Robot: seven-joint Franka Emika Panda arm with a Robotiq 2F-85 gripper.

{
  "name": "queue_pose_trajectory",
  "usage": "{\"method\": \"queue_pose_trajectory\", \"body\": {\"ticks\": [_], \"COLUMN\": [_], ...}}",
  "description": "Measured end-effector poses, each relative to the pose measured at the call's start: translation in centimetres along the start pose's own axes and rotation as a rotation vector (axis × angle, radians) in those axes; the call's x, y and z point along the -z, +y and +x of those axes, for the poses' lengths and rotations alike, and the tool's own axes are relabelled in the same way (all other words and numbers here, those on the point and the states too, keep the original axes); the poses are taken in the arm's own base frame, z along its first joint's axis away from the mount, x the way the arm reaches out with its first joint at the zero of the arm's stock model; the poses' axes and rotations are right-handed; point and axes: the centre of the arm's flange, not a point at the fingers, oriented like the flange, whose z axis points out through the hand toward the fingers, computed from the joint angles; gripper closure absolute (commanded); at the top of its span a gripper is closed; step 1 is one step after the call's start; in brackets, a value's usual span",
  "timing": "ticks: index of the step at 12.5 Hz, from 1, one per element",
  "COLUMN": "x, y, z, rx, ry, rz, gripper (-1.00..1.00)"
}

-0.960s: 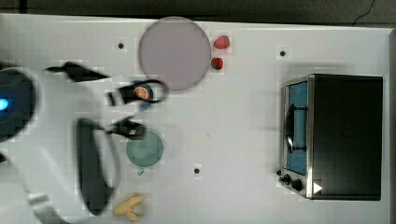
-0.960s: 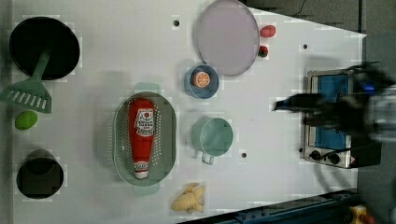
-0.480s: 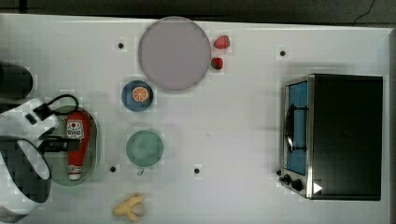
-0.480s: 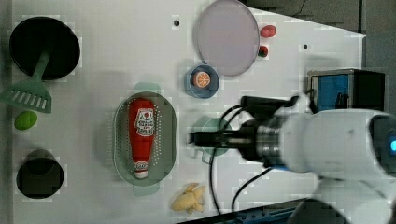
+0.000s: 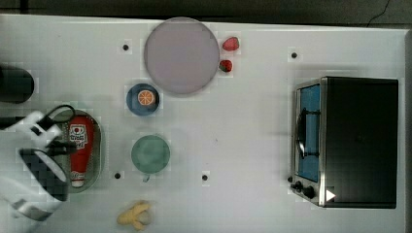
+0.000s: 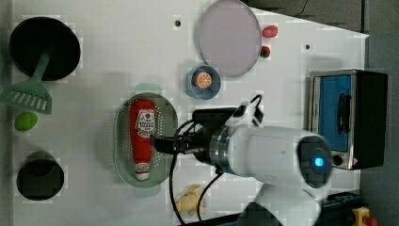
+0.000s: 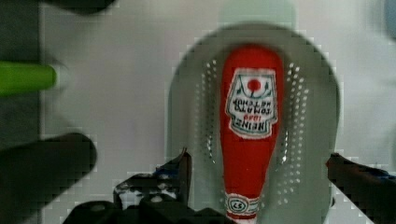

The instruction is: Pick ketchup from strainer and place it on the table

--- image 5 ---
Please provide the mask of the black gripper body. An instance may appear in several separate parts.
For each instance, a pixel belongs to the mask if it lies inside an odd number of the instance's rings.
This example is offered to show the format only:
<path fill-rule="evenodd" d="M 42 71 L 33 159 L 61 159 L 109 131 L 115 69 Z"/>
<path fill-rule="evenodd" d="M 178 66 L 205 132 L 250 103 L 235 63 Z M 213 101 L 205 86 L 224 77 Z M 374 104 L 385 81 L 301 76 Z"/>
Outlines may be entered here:
<path fill-rule="evenodd" d="M 77 151 L 74 142 L 61 141 L 64 135 L 61 126 L 68 121 L 69 119 L 56 120 L 45 115 L 30 127 L 30 131 L 35 135 L 36 145 L 44 149 L 48 156 L 70 155 Z"/>

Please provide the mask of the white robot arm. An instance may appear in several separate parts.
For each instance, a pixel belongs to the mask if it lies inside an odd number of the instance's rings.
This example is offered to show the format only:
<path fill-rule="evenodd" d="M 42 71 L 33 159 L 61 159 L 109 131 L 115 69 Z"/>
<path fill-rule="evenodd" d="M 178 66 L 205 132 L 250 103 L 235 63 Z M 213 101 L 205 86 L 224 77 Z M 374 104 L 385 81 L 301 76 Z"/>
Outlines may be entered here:
<path fill-rule="evenodd" d="M 1 197 L 29 220 L 46 220 L 67 200 L 70 179 L 54 158 L 75 152 L 76 144 L 61 135 L 58 123 L 38 111 L 1 131 Z"/>

